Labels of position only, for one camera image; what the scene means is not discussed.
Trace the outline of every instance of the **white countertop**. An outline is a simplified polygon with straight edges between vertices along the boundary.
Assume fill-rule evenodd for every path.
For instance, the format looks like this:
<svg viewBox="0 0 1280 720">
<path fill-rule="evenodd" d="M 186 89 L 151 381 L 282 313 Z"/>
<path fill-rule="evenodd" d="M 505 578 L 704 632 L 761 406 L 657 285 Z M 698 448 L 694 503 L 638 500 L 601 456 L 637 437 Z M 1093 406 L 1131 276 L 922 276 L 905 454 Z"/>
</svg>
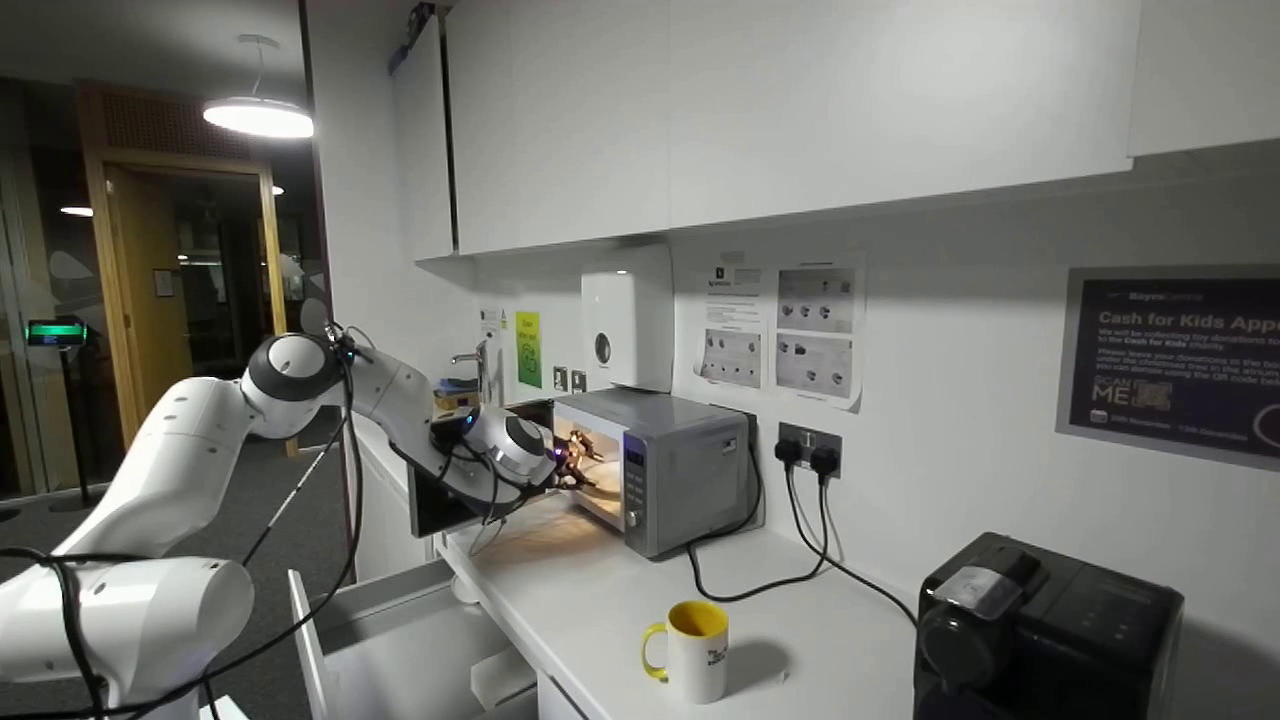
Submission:
<svg viewBox="0 0 1280 720">
<path fill-rule="evenodd" d="M 568 497 L 542 497 L 505 529 L 440 532 L 436 550 L 528 666 L 552 674 L 593 720 L 912 717 L 917 637 L 892 604 L 839 571 L 728 604 L 728 697 L 676 703 L 638 674 L 638 632 L 668 604 L 694 596 L 684 558 L 659 566 L 637 558 L 573 511 Z M 740 532 L 698 550 L 698 568 L 710 591 L 740 591 L 794 578 L 811 558 L 785 538 Z"/>
</svg>

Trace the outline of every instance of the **wooden door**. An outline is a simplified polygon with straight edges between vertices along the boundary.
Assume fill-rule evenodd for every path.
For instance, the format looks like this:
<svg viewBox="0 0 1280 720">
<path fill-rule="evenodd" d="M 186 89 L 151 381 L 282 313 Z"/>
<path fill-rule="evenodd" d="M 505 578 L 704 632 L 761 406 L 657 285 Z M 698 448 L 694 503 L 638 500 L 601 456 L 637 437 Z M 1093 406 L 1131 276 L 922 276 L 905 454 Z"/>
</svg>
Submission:
<svg viewBox="0 0 1280 720">
<path fill-rule="evenodd" d="M 122 434 L 131 437 L 168 383 L 190 375 L 190 345 L 174 276 L 179 243 L 173 193 L 154 178 L 107 163 L 107 204 L 116 301 L 131 375 L 131 383 L 116 394 L 122 406 Z"/>
</svg>

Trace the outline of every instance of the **ceiling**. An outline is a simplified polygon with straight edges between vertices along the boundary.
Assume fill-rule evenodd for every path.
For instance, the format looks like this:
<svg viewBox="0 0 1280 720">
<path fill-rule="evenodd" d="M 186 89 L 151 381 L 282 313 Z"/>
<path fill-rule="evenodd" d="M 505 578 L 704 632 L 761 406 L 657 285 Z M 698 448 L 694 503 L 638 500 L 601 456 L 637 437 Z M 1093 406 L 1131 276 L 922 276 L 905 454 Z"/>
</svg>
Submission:
<svg viewBox="0 0 1280 720">
<path fill-rule="evenodd" d="M 304 99 L 301 0 L 2 0 L 0 75 Z"/>
</svg>

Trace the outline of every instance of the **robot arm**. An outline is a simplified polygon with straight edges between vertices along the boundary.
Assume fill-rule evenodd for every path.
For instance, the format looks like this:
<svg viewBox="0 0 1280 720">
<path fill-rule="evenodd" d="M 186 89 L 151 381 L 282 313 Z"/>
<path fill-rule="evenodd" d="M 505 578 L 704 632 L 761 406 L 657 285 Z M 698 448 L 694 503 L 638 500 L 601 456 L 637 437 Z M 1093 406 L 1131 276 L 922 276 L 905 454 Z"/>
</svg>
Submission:
<svg viewBox="0 0 1280 720">
<path fill-rule="evenodd" d="M 320 398 L 350 381 L 361 418 L 391 448 L 472 503 L 514 503 L 552 475 L 547 434 L 521 420 L 467 418 L 440 444 L 430 383 L 347 336 L 329 348 L 307 336 L 267 341 L 241 381 L 179 381 L 147 411 L 107 497 L 50 558 L 139 558 L 81 568 L 81 632 L 107 703 L 151 699 L 198 678 L 251 611 L 251 581 L 228 559 L 147 559 L 211 524 L 247 437 L 296 437 Z M 0 584 L 0 683 L 77 678 L 59 623 L 59 584 L 49 568 Z"/>
</svg>

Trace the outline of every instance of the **black coffee machine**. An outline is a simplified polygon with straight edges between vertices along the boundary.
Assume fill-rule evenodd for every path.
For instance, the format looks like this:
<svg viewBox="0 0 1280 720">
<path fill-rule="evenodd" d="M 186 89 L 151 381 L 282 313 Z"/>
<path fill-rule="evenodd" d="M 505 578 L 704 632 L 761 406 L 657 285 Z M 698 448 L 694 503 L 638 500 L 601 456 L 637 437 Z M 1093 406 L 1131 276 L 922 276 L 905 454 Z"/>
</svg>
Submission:
<svg viewBox="0 0 1280 720">
<path fill-rule="evenodd" d="M 917 720 L 1157 720 L 1182 596 L 1013 538 L 921 587 Z"/>
</svg>

